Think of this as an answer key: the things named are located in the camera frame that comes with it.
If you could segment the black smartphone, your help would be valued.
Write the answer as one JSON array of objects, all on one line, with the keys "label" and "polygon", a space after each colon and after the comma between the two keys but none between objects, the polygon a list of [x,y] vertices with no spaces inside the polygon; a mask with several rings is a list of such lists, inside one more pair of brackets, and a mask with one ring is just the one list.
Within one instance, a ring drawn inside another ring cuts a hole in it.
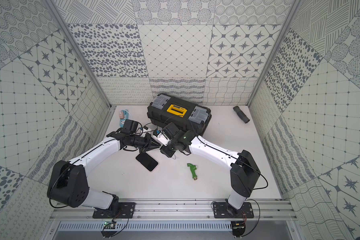
[{"label": "black smartphone", "polygon": [[159,165],[159,163],[147,153],[138,154],[136,160],[149,172],[152,172]]}]

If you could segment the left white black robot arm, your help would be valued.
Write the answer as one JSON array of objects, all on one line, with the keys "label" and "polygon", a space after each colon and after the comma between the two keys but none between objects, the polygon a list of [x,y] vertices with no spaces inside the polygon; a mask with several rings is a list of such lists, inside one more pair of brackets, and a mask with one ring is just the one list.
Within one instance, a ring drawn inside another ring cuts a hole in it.
[{"label": "left white black robot arm", "polygon": [[91,190],[87,181],[90,173],[104,160],[125,147],[134,147],[141,153],[160,148],[162,143],[146,133],[124,134],[111,132],[103,141],[70,161],[58,161],[51,174],[47,197],[68,207],[79,206],[112,209],[117,196]]}]

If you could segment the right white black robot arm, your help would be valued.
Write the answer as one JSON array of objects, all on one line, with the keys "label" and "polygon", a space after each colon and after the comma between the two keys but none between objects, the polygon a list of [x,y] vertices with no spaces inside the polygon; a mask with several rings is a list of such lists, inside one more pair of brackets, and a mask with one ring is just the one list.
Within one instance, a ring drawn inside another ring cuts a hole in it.
[{"label": "right white black robot arm", "polygon": [[180,130],[173,123],[161,131],[157,130],[155,136],[162,144],[161,153],[168,158],[179,151],[203,157],[229,171],[232,191],[228,197],[228,205],[232,209],[239,210],[242,207],[262,176],[253,156],[246,150],[238,153],[221,148],[194,131]]}]

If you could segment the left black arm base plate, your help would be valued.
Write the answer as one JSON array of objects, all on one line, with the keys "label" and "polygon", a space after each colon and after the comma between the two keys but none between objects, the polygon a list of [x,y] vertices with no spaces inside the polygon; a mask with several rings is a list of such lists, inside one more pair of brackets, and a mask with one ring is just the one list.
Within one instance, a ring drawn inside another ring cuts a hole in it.
[{"label": "left black arm base plate", "polygon": [[95,208],[93,219],[131,219],[135,212],[135,202],[112,203],[108,209]]}]

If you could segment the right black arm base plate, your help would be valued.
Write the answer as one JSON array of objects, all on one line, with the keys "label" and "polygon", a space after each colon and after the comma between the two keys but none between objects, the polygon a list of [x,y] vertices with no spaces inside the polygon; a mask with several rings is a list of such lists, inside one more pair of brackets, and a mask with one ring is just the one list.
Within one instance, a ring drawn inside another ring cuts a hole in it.
[{"label": "right black arm base plate", "polygon": [[215,219],[242,219],[247,217],[247,219],[254,218],[254,212],[251,203],[244,202],[242,207],[237,210],[227,202],[211,202],[211,207],[214,212]]}]

